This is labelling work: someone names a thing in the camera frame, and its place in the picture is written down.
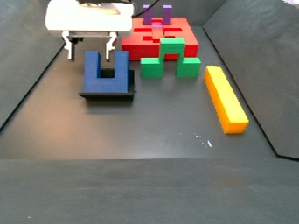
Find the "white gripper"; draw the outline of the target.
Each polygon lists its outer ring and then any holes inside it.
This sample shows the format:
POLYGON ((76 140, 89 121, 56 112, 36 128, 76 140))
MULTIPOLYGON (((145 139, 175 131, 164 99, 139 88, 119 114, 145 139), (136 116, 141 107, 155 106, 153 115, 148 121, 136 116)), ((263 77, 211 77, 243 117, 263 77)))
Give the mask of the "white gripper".
POLYGON ((108 32, 105 60, 109 61, 109 52, 115 50, 117 34, 121 36, 131 34, 133 13, 135 6, 131 3, 92 3, 91 0, 80 3, 80 0, 51 0, 45 12, 45 27, 52 35, 61 35, 68 60, 73 61, 75 57, 69 32, 108 32))

